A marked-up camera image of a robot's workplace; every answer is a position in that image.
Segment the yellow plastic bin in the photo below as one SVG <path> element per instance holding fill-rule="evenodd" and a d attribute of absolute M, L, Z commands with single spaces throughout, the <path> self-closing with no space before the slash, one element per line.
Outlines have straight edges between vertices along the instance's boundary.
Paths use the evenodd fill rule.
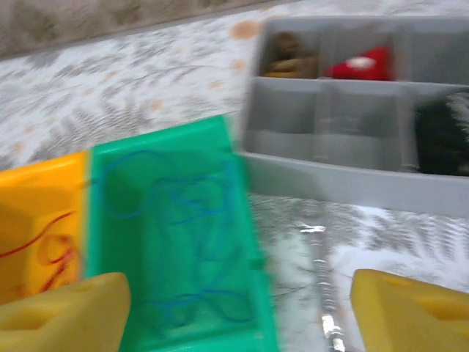
<path fill-rule="evenodd" d="M 0 304 L 80 278 L 87 156 L 0 173 Z"/>

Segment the table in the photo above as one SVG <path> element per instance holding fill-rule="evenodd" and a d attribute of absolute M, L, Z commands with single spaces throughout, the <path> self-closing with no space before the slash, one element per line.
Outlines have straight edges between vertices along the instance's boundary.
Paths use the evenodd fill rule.
<path fill-rule="evenodd" d="M 316 0 L 152 29 L 0 62 L 0 169 L 215 114 L 239 129 L 256 35 L 285 15 L 469 15 L 464 0 Z M 323 351 L 314 271 L 292 203 L 252 195 L 286 351 Z M 469 292 L 469 220 L 328 204 L 347 333 L 353 271 L 376 268 Z"/>

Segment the blue thread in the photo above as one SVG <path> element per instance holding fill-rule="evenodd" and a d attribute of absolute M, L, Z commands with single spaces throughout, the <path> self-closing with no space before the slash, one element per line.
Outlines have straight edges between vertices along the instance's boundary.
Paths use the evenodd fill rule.
<path fill-rule="evenodd" d="M 189 214 L 186 219 L 173 219 L 171 217 L 170 211 L 168 210 L 169 205 L 164 205 L 162 209 L 159 209 L 155 215 L 159 216 L 163 221 L 167 221 L 170 226 L 186 226 L 187 233 L 193 241 L 193 250 L 195 251 L 195 261 L 193 265 L 193 285 L 194 287 L 199 288 L 197 293 L 184 293 L 178 296 L 173 297 L 171 301 L 164 300 L 149 300 L 146 301 L 148 304 L 154 304 L 157 307 L 160 307 L 163 313 L 163 318 L 166 321 L 163 326 L 170 327 L 181 327 L 190 323 L 194 319 L 194 309 L 188 310 L 187 317 L 185 319 L 178 319 L 174 314 L 174 309 L 183 306 L 189 306 L 196 302 L 204 302 L 218 317 L 227 320 L 233 323 L 247 323 L 252 321 L 252 312 L 249 304 L 248 297 L 246 295 L 236 293 L 230 290 L 218 290 L 215 287 L 218 286 L 219 282 L 226 277 L 229 271 L 232 268 L 233 263 L 236 262 L 237 257 L 240 254 L 240 246 L 235 246 L 230 253 L 227 252 L 226 248 L 228 247 L 226 242 L 226 230 L 232 227 L 232 212 L 231 205 L 231 192 L 232 185 L 229 182 L 229 178 L 232 177 L 232 165 L 228 162 L 224 162 L 224 172 L 226 177 L 210 177 L 210 176 L 198 176 L 193 178 L 160 178 L 155 180 L 150 187 L 148 197 L 144 200 L 142 206 L 129 214 L 122 214 L 116 211 L 108 200 L 105 197 L 106 181 L 110 172 L 118 168 L 123 162 L 128 159 L 131 159 L 137 155 L 148 155 L 152 156 L 156 161 L 164 162 L 168 166 L 171 175 L 181 175 L 178 166 L 170 159 L 167 155 L 163 153 L 157 153 L 152 150 L 138 150 L 132 153 L 128 153 L 115 161 L 112 161 L 110 164 L 105 166 L 100 176 L 98 186 L 101 190 L 102 202 L 106 210 L 117 219 L 130 219 L 135 216 L 140 216 L 145 214 L 147 211 L 151 210 L 152 206 L 159 199 L 163 199 L 161 193 L 164 192 L 164 186 L 173 186 L 173 189 L 169 192 L 169 199 L 172 200 L 173 205 L 182 205 L 186 208 L 192 209 L 195 214 Z M 208 184 L 212 183 L 217 185 L 223 196 L 222 202 L 219 207 L 210 206 L 210 187 Z M 197 196 L 193 199 L 188 198 L 188 192 L 191 190 L 198 190 L 196 192 Z M 217 224 L 213 221 L 214 215 L 223 215 L 224 220 L 221 224 L 218 225 L 218 229 L 215 227 Z M 207 236 L 213 233 L 213 236 L 216 238 L 207 238 Z M 211 243 L 213 240 L 215 245 L 211 253 L 209 253 L 206 243 Z M 218 270 L 218 273 L 208 282 L 203 285 L 200 278 L 200 267 L 205 262 L 216 262 L 223 261 L 223 265 Z M 248 307 L 249 316 L 247 318 L 235 318 L 229 316 L 223 309 L 214 302 L 210 296 L 231 296 L 233 298 L 239 298 L 245 301 L 245 305 Z"/>

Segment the gray plastic organizer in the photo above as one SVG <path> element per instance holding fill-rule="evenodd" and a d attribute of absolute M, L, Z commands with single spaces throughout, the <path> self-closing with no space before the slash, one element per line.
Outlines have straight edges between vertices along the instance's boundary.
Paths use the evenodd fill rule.
<path fill-rule="evenodd" d="M 265 78 L 295 32 L 325 68 L 380 45 L 395 81 Z M 241 149 L 254 191 L 469 217 L 469 178 L 417 173 L 413 111 L 469 87 L 469 19 L 279 18 L 258 43 Z"/>

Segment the green plastic bin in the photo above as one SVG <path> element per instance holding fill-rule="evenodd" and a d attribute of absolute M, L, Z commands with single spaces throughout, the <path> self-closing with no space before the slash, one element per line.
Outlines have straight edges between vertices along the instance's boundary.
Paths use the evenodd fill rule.
<path fill-rule="evenodd" d="M 94 148 L 85 276 L 128 277 L 121 352 L 278 351 L 245 190 L 222 116 Z"/>

